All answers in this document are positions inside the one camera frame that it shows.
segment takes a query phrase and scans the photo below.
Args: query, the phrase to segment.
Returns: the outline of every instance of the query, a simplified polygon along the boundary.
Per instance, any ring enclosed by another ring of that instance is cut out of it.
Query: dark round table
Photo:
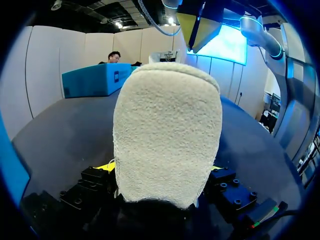
[[[88,166],[101,166],[113,158],[113,112],[119,90],[108,97],[63,99],[35,117],[14,139],[13,145],[31,170],[25,196],[42,190],[55,198],[81,178]],[[214,165],[230,167],[258,202],[267,197],[297,209],[304,189],[299,175],[276,140],[250,115],[221,97],[222,133]],[[232,226],[214,205],[210,220],[226,239]],[[284,217],[269,232],[274,237],[288,222]]]

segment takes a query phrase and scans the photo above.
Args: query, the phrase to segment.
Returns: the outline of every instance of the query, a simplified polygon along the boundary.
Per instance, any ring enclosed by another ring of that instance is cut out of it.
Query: blue box
[[[109,96],[120,89],[132,72],[129,63],[105,63],[62,74],[64,97]]]

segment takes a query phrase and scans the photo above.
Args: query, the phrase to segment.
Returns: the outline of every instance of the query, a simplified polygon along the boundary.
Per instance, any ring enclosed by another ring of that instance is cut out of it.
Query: yellow part
[[[111,162],[111,163],[103,165],[103,166],[95,167],[95,169],[103,169],[103,170],[111,172],[113,169],[115,169],[115,167],[116,167],[116,163],[115,162]],[[211,171],[214,170],[214,169],[221,169],[221,167],[212,166]]]
[[[197,53],[208,42],[210,42],[214,37],[216,37],[220,32],[221,26],[221,22],[213,21],[203,17],[200,18],[198,32],[196,33],[194,45],[192,47],[193,52]]]
[[[183,34],[183,38],[185,41],[185,44],[187,48],[189,49],[189,40],[191,37],[192,30],[194,28],[195,22],[196,22],[196,16],[185,14],[185,13],[176,13],[176,17],[178,18],[178,21],[180,23],[181,31]]]
[[[211,171],[213,171],[214,169],[221,169],[222,167],[218,167],[218,166],[212,166]]]
[[[111,163],[103,165],[103,166],[95,167],[95,169],[103,169],[103,170],[111,172],[115,167],[116,167],[116,163],[111,162]]]

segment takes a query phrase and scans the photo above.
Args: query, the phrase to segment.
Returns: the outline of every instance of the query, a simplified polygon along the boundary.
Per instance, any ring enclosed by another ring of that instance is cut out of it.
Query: textured fabric cover
[[[194,67],[144,65],[126,80],[113,116],[115,173],[127,202],[188,208],[202,192],[222,130],[217,82]]]

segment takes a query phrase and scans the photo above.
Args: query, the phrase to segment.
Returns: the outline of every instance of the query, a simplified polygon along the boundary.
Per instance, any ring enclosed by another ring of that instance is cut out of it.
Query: monitor
[[[278,95],[272,94],[271,104],[270,104],[270,110],[280,112],[280,106],[281,106],[281,99]]]
[[[238,64],[247,64],[247,38],[235,27],[222,25],[215,38],[209,41],[197,53],[187,54],[223,59]]]

